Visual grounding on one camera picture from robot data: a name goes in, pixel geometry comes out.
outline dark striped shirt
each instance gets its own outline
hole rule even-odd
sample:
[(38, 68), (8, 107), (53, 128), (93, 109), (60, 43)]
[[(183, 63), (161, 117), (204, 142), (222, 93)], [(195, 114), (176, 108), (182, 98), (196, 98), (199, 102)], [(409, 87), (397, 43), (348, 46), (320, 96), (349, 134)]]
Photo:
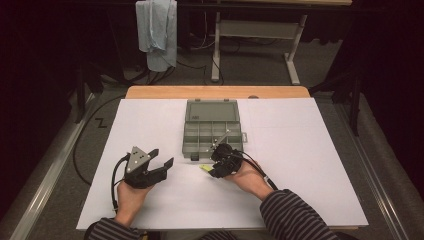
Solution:
[[(315, 210), (290, 190), (272, 192), (261, 204), (260, 211), (268, 231), (278, 240), (336, 240)], [(141, 232), (126, 228), (112, 219), (102, 218), (86, 232), (90, 240), (136, 240)], [(231, 232), (211, 232), (201, 240), (237, 240)]]

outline small yellow object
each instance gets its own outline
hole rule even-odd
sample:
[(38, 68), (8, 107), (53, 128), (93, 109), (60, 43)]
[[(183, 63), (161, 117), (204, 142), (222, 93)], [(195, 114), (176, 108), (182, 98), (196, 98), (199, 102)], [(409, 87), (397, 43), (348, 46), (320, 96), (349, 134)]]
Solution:
[(209, 172), (210, 170), (212, 170), (212, 167), (206, 164), (201, 164), (199, 167), (205, 170), (206, 172)]

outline person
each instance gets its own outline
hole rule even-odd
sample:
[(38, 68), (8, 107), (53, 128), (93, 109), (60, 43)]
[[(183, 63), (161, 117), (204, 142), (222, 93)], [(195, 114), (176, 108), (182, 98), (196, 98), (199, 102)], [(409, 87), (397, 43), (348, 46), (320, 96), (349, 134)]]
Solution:
[[(250, 164), (243, 162), (237, 173), (225, 177), (262, 203), (260, 212), (265, 226), (275, 239), (339, 239), (319, 214), (292, 191), (273, 190)], [(140, 239), (142, 232), (131, 223), (143, 206), (148, 192), (134, 189), (124, 181), (118, 185), (118, 211), (114, 219), (102, 218), (93, 223), (85, 239)], [(210, 232), (200, 240), (237, 240), (230, 231)]]

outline dark background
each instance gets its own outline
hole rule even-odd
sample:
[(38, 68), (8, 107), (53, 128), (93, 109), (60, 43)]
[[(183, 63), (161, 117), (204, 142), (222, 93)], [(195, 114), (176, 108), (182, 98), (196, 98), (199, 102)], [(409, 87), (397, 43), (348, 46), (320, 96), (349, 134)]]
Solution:
[[(345, 71), (354, 60), (364, 62), (360, 67), (362, 92), (424, 198), (423, 5), (419, 1), (363, 1), (360, 7), (383, 5), (387, 14), (358, 18), (346, 37), (350, 18), (335, 21), (334, 16), (310, 16), (302, 40), (345, 39), (329, 77)], [(94, 62), (118, 77), (123, 67), (143, 64), (140, 56), (127, 54), (138, 51), (135, 15), (129, 10), (128, 14), (123, 8), (66, 10), (48, 0), (31, 6), (1, 3), (0, 176), (7, 193), (1, 198), (1, 217), (67, 119), (68, 98), (75, 90), (82, 62)], [(188, 26), (202, 35), (195, 21), (199, 16), (190, 16), (191, 20), (185, 20)], [(180, 25), (186, 32), (190, 29)], [(366, 54), (360, 54), (365, 46)]]

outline gray floor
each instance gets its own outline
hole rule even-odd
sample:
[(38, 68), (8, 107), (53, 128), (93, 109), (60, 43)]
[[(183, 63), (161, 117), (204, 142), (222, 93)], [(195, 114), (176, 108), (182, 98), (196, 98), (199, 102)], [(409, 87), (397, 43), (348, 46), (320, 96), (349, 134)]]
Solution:
[[(277, 42), (271, 45), (259, 45), (258, 40), (250, 40), (256, 43), (243, 42), (237, 53), (227, 52), (236, 50), (238, 44), (230, 40), (223, 42), (222, 49), (225, 52), (221, 55), (221, 71), (224, 85), (290, 85), (287, 69), (281, 56), (282, 49), (287, 48), (288, 43)], [(339, 44), (321, 46), (318, 42), (301, 43), (295, 57), (301, 84), (310, 87), (321, 82), (325, 78), (338, 48)], [(157, 84), (212, 84), (208, 80), (211, 71), (210, 49), (192, 51), (191, 53), (179, 51), (178, 61), (193, 67), (206, 66), (206, 75), (204, 75), (203, 69), (178, 65), (172, 75), (160, 80)], [(99, 107), (106, 101), (125, 92), (126, 88), (124, 87), (105, 85), (105, 91), (97, 96), (95, 105)], [(358, 151), (357, 141), (359, 141), (360, 147), (363, 147), (366, 157), (372, 163), (372, 170), (377, 173), (380, 186), (389, 198), (389, 203), (392, 203), (396, 210), (396, 217), (401, 222), (404, 232), (409, 239), (423, 239), (423, 202), (397, 162), (384, 134), (375, 122), (366, 100), (363, 97), (361, 99), (358, 125), (359, 138), (352, 137), (346, 127), (343, 117), (345, 107), (332, 104), (329, 93), (318, 94), (316, 101), (370, 223), (367, 227), (348, 231), (348, 233), (359, 239), (407, 239), (403, 236), (403, 233), (396, 232), (396, 230), (402, 230), (399, 225), (392, 228), (388, 224), (390, 220), (393, 220), (393, 216), (388, 216), (387, 211), (382, 211), (382, 208), (387, 205), (384, 201), (380, 201), (378, 193), (381, 193), (381, 191), (376, 192), (374, 190), (373, 181), (368, 177), (367, 171), (369, 169), (364, 168), (364, 156)], [(107, 140), (118, 102), (118, 100), (114, 100), (96, 113), (93, 119), (88, 122), (76, 146), (78, 168), (82, 175), (90, 181), (94, 176)], [(103, 125), (106, 128), (99, 128), (99, 120), (95, 120), (95, 118), (102, 118)], [(13, 234), (44, 175), (60, 152), (63, 143), (69, 139), (70, 132), (75, 125), (74, 119), (75, 112), (71, 114), (68, 122), (63, 126), (45, 157), (34, 170), (30, 180), (2, 220), (0, 239), (9, 239)], [(84, 233), (75, 230), (75, 227), (88, 190), (88, 185), (84, 184), (77, 176), (73, 167), (72, 156), (70, 156), (54, 191), (31, 231), (29, 239), (81, 239)]]

